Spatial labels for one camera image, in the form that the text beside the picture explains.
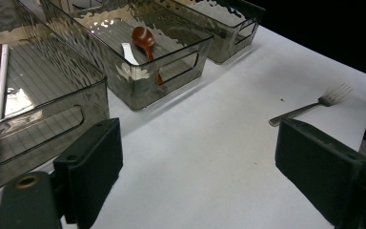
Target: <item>white surface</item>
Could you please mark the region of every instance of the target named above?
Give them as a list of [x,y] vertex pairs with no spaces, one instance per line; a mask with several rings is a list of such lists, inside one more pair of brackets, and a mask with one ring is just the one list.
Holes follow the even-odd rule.
[[299,119],[358,150],[366,74],[259,28],[230,63],[120,117],[124,167],[93,228],[333,228],[275,167],[271,117],[309,104],[338,82],[354,90]]

